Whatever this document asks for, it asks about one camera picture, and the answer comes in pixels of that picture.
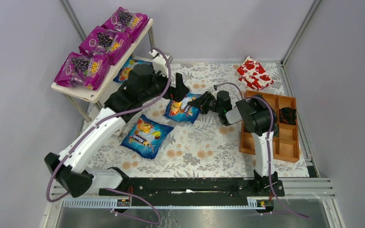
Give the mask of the blue candy bag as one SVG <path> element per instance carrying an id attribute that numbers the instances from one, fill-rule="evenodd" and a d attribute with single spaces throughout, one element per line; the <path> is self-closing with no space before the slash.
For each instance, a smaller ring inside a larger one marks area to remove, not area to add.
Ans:
<path id="1" fill-rule="evenodd" d="M 172 126 L 160 124 L 142 114 L 120 145 L 133 150 L 143 158 L 154 159 L 163 141 L 173 129 Z"/>
<path id="2" fill-rule="evenodd" d="M 117 73 L 116 77 L 113 79 L 116 83 L 123 83 L 129 78 L 130 71 L 136 66 L 140 64 L 152 65 L 151 60 L 147 60 L 141 57 L 129 57 L 127 61 L 123 64 L 120 71 Z"/>
<path id="3" fill-rule="evenodd" d="M 196 107 L 188 105 L 188 103 L 199 98 L 200 96 L 200 94 L 188 93 L 180 102 L 171 100 L 167 105 L 163 116 L 177 122 L 194 123 L 200 114 L 200 110 Z"/>

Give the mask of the purple candy bag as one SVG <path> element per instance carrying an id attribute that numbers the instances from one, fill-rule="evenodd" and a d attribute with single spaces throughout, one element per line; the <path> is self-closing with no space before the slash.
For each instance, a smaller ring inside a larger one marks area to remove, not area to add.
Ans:
<path id="1" fill-rule="evenodd" d="M 85 87 L 97 90 L 110 69 L 107 56 L 86 57 L 71 52 L 61 66 L 54 83 L 63 87 Z"/>
<path id="2" fill-rule="evenodd" d="M 110 64 L 114 66 L 130 48 L 131 44 L 132 39 L 126 33 L 96 26 L 80 43 L 79 51 L 88 57 L 106 56 Z"/>
<path id="3" fill-rule="evenodd" d="M 119 7 L 101 27 L 116 32 L 123 32 L 132 41 L 135 41 L 148 21 L 149 17 L 146 14 Z"/>

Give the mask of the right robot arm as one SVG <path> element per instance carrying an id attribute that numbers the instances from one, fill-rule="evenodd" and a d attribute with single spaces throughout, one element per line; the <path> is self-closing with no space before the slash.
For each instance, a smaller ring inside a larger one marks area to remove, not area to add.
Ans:
<path id="1" fill-rule="evenodd" d="M 209 111 L 217 113 L 221 124 L 225 126 L 242 122 L 252 135 L 257 160 L 251 186 L 256 190 L 263 190 L 278 182 L 277 172 L 273 167 L 272 143 L 277 116 L 260 94 L 243 98 L 233 106 L 229 92 L 216 91 L 216 95 L 206 92 L 189 101 L 187 105 L 198 108 L 202 114 Z"/>

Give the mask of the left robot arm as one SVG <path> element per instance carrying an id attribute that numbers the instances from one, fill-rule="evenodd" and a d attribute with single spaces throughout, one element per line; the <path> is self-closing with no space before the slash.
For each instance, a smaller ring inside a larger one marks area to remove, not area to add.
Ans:
<path id="1" fill-rule="evenodd" d="M 136 65 L 130 76 L 105 101 L 97 117 L 59 154 L 48 153 L 44 161 L 51 172 L 46 199 L 55 202 L 70 194 L 76 198 L 90 189 L 116 189 L 123 181 L 116 168 L 90 169 L 88 163 L 103 143 L 141 110 L 161 98 L 181 101 L 189 92 L 180 73 L 171 86 L 173 57 L 158 48 L 150 50 L 151 65 Z"/>

